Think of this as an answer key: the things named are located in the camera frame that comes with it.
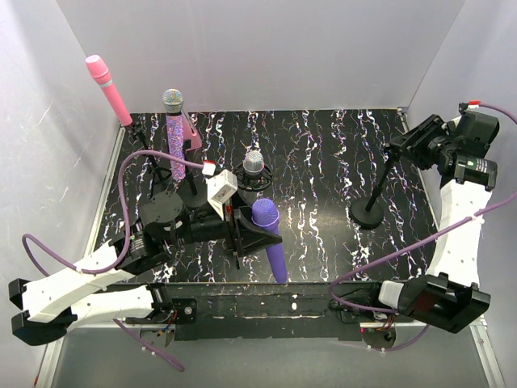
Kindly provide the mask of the black tripod stand with ring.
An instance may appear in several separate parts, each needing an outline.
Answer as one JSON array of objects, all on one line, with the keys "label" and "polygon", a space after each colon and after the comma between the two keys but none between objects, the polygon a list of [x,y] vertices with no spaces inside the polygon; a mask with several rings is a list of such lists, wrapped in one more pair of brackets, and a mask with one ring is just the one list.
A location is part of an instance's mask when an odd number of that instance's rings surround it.
[{"label": "black tripod stand with ring", "polygon": [[[231,208],[239,209],[243,207],[252,207],[256,201],[256,194],[263,192],[271,186],[271,171],[264,167],[263,172],[256,177],[250,177],[244,173],[242,164],[239,165],[235,170],[234,174],[237,176],[237,193],[231,197]],[[236,260],[237,269],[240,268],[240,260],[243,257],[237,257],[235,252],[233,253]]]}]

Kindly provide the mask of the black round-base stand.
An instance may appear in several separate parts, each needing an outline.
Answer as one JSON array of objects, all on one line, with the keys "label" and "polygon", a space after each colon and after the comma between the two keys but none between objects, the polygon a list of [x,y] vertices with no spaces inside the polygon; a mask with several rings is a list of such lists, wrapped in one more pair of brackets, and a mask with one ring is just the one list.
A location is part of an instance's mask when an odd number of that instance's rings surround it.
[{"label": "black round-base stand", "polygon": [[185,206],[197,209],[207,202],[207,185],[201,173],[195,173],[191,167],[185,166],[185,178],[180,182],[176,192]]},{"label": "black round-base stand", "polygon": [[380,178],[372,189],[370,197],[354,200],[349,208],[352,221],[363,230],[373,230],[384,220],[384,210],[377,200],[382,193],[389,172],[401,157],[400,150],[390,144],[385,146],[384,152],[388,158],[385,161],[384,170]]}]

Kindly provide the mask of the black tripod mic stand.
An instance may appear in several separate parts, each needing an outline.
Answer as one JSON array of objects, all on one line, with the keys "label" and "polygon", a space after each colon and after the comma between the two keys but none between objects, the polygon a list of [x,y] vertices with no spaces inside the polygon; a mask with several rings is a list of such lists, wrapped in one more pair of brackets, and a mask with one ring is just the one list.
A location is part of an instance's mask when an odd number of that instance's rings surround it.
[{"label": "black tripod mic stand", "polygon": [[[140,143],[143,150],[154,149],[154,135],[157,128],[154,128],[153,125],[148,128],[144,121],[134,119],[125,128],[132,139]],[[165,191],[172,184],[172,173],[169,167],[163,166],[153,155],[146,156],[145,164],[146,171],[150,174],[150,189],[147,198],[151,199],[154,194]]]}]

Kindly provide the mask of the silver microphone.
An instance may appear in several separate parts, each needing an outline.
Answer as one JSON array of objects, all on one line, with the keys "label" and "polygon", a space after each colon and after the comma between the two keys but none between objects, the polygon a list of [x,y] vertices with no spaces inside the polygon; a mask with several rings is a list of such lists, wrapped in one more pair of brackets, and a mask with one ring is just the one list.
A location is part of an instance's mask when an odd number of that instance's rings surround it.
[{"label": "silver microphone", "polygon": [[259,176],[265,167],[262,153],[258,150],[249,150],[244,157],[242,167],[246,175]]}]

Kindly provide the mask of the glitter purple microphone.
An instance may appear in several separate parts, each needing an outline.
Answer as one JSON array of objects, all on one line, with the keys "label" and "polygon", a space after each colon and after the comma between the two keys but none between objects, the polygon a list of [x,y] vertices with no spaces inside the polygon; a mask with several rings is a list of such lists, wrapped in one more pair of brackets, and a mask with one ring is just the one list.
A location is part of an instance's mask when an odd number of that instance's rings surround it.
[{"label": "glitter purple microphone", "polygon": [[176,89],[168,89],[163,93],[162,102],[166,111],[166,134],[169,154],[175,157],[170,162],[172,178],[181,181],[185,178],[185,165],[178,160],[184,160],[183,154],[183,96]]}]

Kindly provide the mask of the pink microphone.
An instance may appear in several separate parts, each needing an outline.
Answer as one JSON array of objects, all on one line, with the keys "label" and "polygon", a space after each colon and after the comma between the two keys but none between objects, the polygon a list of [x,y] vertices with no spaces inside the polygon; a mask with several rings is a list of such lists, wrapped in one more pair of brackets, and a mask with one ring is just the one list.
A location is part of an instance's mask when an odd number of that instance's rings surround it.
[{"label": "pink microphone", "polygon": [[132,125],[132,117],[112,80],[110,70],[99,55],[91,55],[85,60],[90,76],[99,85],[119,122],[124,126]]}]

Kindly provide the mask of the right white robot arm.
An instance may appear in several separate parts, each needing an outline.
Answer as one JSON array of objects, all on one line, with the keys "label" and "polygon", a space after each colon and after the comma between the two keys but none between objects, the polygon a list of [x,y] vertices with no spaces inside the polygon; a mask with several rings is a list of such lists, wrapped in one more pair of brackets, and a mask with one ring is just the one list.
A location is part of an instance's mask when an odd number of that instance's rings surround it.
[{"label": "right white robot arm", "polygon": [[457,333],[483,315],[490,295],[480,290],[477,254],[498,166],[486,154],[499,131],[493,116],[466,108],[443,121],[432,115],[408,133],[395,137],[389,149],[418,169],[436,167],[441,177],[441,219],[435,253],[423,276],[404,283],[386,280],[380,303],[400,315]]}]

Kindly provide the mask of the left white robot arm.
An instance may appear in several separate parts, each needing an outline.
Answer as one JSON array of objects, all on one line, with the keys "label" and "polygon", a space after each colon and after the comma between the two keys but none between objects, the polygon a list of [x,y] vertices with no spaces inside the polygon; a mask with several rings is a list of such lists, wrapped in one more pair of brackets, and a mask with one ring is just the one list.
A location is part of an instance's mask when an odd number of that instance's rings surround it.
[{"label": "left white robot arm", "polygon": [[41,280],[13,280],[9,299],[20,312],[11,320],[14,336],[30,346],[52,343],[84,324],[113,319],[160,319],[192,323],[182,310],[196,308],[193,299],[172,297],[165,285],[137,285],[118,290],[123,280],[165,263],[172,247],[223,240],[237,259],[266,250],[277,282],[287,280],[280,250],[280,212],[267,198],[248,205],[233,195],[218,214],[209,203],[193,212],[180,195],[164,191],[139,209],[130,230],[129,249],[115,268],[85,274],[65,268]]}]

